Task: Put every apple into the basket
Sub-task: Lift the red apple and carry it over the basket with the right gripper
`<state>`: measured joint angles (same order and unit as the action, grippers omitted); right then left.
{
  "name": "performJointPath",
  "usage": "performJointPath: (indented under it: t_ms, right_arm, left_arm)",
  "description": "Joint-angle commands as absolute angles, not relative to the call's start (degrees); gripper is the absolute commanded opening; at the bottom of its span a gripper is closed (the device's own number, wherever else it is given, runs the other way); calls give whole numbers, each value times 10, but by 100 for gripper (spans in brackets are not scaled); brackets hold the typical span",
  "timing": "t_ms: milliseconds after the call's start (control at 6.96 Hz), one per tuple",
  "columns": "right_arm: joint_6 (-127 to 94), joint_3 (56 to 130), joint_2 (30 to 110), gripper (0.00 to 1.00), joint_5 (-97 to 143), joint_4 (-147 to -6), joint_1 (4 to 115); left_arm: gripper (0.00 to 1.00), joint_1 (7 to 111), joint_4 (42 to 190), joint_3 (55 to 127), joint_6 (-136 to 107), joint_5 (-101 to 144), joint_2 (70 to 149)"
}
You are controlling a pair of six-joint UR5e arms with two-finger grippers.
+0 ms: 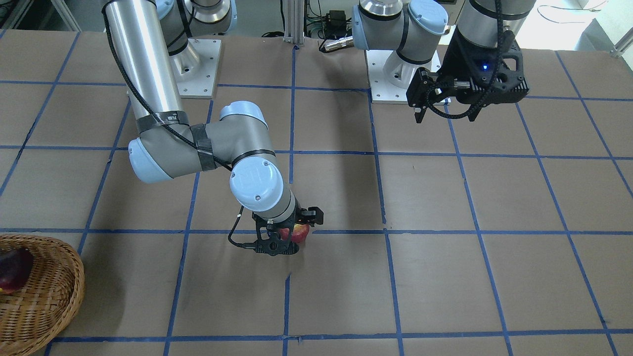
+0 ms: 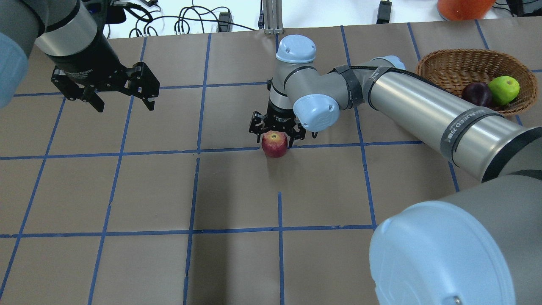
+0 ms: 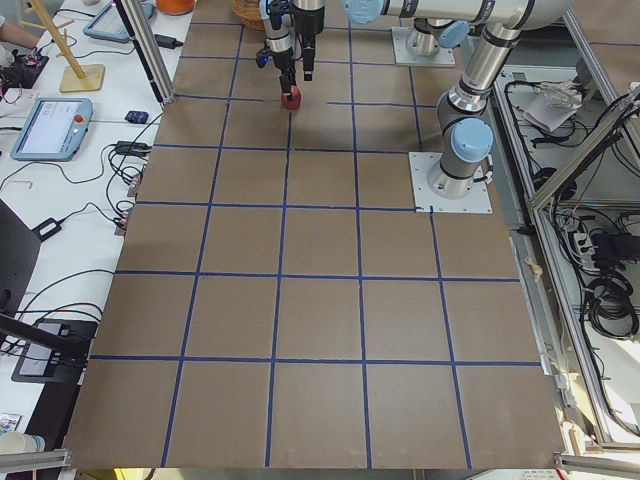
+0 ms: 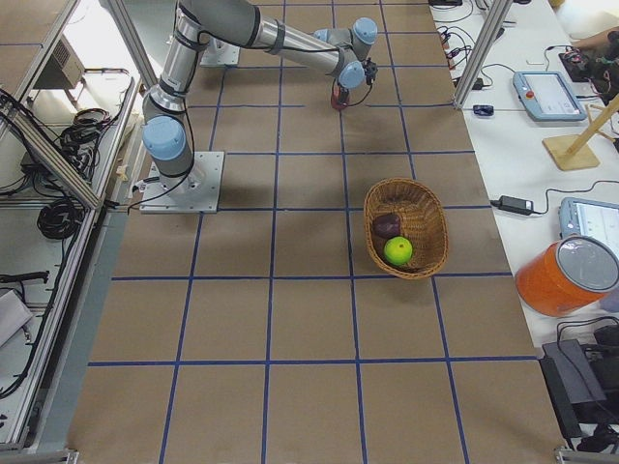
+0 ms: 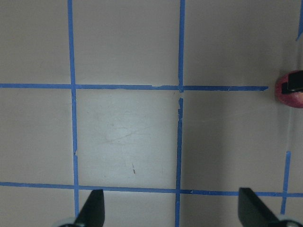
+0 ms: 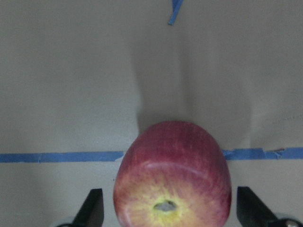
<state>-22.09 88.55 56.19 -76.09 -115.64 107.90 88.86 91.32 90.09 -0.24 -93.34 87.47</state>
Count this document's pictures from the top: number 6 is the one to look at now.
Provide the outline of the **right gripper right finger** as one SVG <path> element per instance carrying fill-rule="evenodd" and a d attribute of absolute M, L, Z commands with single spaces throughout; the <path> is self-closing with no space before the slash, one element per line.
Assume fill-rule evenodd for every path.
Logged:
<path fill-rule="evenodd" d="M 284 221 L 247 186 L 237 188 L 237 218 L 243 227 L 283 227 Z"/>

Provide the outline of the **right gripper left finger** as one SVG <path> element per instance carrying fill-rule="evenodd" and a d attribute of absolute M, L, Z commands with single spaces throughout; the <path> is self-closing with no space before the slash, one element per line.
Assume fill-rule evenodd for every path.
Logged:
<path fill-rule="evenodd" d="M 101 227 L 104 222 L 104 200 L 102 189 L 90 190 L 79 212 L 72 222 L 73 227 Z"/>

